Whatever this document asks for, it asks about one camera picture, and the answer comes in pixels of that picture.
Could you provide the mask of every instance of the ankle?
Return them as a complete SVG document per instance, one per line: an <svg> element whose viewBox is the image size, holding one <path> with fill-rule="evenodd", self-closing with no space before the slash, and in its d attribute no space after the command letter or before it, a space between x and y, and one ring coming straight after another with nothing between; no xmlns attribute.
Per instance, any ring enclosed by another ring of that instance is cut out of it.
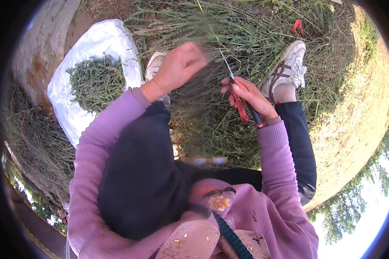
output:
<svg viewBox="0 0 389 259"><path fill-rule="evenodd" d="M275 104L297 101L295 85L293 83L277 85L271 99Z"/></svg>

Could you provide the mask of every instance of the embellished sweater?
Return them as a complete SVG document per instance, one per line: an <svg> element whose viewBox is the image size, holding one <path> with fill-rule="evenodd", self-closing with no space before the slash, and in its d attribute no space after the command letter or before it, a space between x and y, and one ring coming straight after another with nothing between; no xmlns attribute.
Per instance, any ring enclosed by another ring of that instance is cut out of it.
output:
<svg viewBox="0 0 389 259"><path fill-rule="evenodd" d="M211 211L226 221L256 259L317 258L319 239L301 207L288 136L280 119L256 130L262 192L250 184L231 186L204 179L192 186L189 202L208 208L208 217L186 211L178 222L140 241L111 231L98 208L98 187L119 133L149 105L138 88L129 89L79 139L68 220L68 239L79 258L210 258L221 251L237 258Z"/></svg>

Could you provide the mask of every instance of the hand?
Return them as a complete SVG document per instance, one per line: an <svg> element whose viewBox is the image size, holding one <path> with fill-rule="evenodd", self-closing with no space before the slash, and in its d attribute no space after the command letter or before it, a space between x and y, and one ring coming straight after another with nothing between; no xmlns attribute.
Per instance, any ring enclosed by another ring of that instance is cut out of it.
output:
<svg viewBox="0 0 389 259"><path fill-rule="evenodd" d="M147 100L153 102L181 87L206 65L206 57L196 44L186 42L166 55L154 78L141 86L140 89Z"/></svg>
<svg viewBox="0 0 389 259"><path fill-rule="evenodd" d="M267 121L273 118L278 117L277 112L275 111L274 107L271 105L271 103L264 97L264 95L261 93L256 86L246 81L245 79L235 76L235 80L238 80L239 83L241 83L246 89L243 89L236 84L233 84L233 90L234 92L245 101L249 102L249 104L259 113L259 116L261 117L262 121ZM223 84L222 89L220 92L222 94L226 93L230 90L229 84L230 80L229 78L225 78L221 81L221 84ZM229 96L228 98L229 104L232 107L236 107L236 102L233 96Z"/></svg>

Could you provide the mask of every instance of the shoe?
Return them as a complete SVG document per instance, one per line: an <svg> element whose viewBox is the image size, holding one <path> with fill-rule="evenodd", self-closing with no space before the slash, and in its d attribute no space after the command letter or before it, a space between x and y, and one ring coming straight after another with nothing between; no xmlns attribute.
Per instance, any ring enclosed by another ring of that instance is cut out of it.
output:
<svg viewBox="0 0 389 259"><path fill-rule="evenodd" d="M257 85L265 97L274 101L274 88L279 84L293 83L295 88L305 87L304 74L307 67L302 65L305 49L305 43L302 41L294 41L288 45L272 68L270 78Z"/></svg>
<svg viewBox="0 0 389 259"><path fill-rule="evenodd" d="M161 66L164 58L170 51L157 51L155 52L148 62L147 68L145 69L145 80L148 82L157 74L158 69ZM171 105L171 93L166 94L165 96L160 97L157 101L162 101L164 106L168 109Z"/></svg>

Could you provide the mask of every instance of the sweater sleeve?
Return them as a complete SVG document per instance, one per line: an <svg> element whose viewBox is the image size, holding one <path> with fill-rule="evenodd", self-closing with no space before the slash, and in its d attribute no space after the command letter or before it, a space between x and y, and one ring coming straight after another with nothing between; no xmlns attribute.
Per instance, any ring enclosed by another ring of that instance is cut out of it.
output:
<svg viewBox="0 0 389 259"><path fill-rule="evenodd" d="M93 244L120 251L133 244L112 232L101 218L97 198L106 161L122 131L145 111L126 91L82 132L76 150L75 176L70 184L68 238L73 251L91 258Z"/></svg>
<svg viewBox="0 0 389 259"><path fill-rule="evenodd" d="M284 121L260 128L256 134L261 149L262 192L272 200L293 231L300 228L311 240L317 240L318 246L317 234L300 203Z"/></svg>

